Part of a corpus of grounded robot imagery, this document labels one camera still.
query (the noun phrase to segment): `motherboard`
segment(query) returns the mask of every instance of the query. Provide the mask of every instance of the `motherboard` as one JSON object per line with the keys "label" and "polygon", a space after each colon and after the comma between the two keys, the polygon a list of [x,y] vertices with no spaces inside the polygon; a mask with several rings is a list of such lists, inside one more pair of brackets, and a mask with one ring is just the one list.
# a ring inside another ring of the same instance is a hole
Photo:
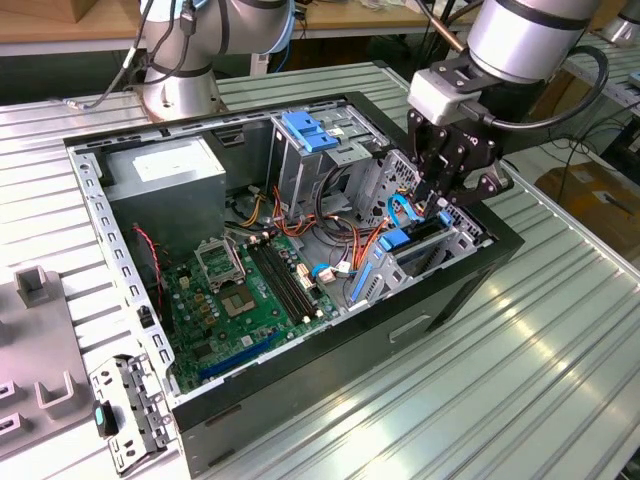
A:
{"label": "motherboard", "polygon": [[[286,237],[225,242],[163,271],[172,371],[183,393],[338,316],[330,298],[309,283],[308,268]],[[225,276],[227,282],[212,283]]]}

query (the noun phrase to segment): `green circuit board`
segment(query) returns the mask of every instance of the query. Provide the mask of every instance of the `green circuit board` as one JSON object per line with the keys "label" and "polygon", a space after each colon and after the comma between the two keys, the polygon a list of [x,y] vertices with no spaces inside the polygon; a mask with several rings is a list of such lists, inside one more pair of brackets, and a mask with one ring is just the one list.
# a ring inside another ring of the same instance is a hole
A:
{"label": "green circuit board", "polygon": [[[271,246],[287,257],[283,258],[285,264],[289,260],[289,265],[294,267],[303,263],[286,237],[272,239]],[[321,316],[313,316],[309,323],[294,322],[246,247],[238,245],[236,251],[246,272],[245,281],[226,284],[217,293],[209,289],[207,277],[195,255],[186,263],[163,272],[173,316],[173,331],[168,333],[176,357],[172,372],[183,393],[200,386],[204,381],[203,372],[210,371],[207,369],[215,371],[211,376],[221,375],[338,315],[331,299],[314,289],[315,295],[310,292],[305,295],[322,312]],[[224,255],[211,255],[204,262],[207,271],[216,274],[231,267]],[[295,272],[290,275],[298,281]],[[184,277],[189,279],[186,288]],[[239,362],[238,357],[245,355],[246,358]]]}

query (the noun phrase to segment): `metal slotted table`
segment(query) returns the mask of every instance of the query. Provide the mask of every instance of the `metal slotted table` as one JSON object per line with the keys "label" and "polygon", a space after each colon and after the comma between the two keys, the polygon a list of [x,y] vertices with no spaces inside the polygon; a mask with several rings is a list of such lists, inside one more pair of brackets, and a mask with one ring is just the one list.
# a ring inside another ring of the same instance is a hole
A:
{"label": "metal slotted table", "polygon": [[[580,40],[580,45],[591,45],[600,49],[609,59],[609,80],[602,90],[602,94],[628,107],[640,102],[640,89],[628,82],[629,74],[640,71],[640,45],[629,48],[619,48],[602,38],[587,34]],[[593,85],[598,76],[596,61],[586,55],[577,55],[567,59],[564,69],[576,77]],[[636,115],[640,114],[640,105],[631,109]]]}
{"label": "metal slotted table", "polygon": [[[406,84],[372,64],[220,90],[231,109],[361,90],[406,127]],[[128,94],[87,114],[0,108],[2,281],[60,272],[88,370],[137,347],[61,138],[146,122]],[[489,205],[526,243],[454,320],[202,478],[614,478],[640,444],[640,278],[517,176]],[[173,446],[131,478],[186,472]],[[50,476],[115,478],[91,420],[0,463]]]}

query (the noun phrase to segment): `cardboard box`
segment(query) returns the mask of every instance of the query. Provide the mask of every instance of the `cardboard box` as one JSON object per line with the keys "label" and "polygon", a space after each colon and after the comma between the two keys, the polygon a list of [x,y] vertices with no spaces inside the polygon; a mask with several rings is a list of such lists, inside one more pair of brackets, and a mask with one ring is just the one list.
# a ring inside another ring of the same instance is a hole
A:
{"label": "cardboard box", "polygon": [[[554,201],[563,170],[554,168],[535,184]],[[596,162],[573,165],[560,205],[627,261],[636,263],[640,257],[640,196],[625,181]]]}
{"label": "cardboard box", "polygon": [[0,0],[0,10],[76,23],[97,0]]}

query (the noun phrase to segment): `wooden desk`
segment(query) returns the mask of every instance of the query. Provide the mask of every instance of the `wooden desk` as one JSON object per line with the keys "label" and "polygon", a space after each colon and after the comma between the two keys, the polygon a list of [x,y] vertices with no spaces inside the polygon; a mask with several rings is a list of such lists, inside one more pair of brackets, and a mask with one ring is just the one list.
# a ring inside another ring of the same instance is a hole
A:
{"label": "wooden desk", "polygon": [[[459,25],[468,25],[463,17]],[[140,12],[136,0],[98,0],[76,24],[0,12],[0,56],[126,50],[135,36]],[[317,2],[307,11],[306,38],[335,38],[423,32],[423,15],[405,7],[374,11],[358,0]],[[302,36],[296,22],[294,38]]]}

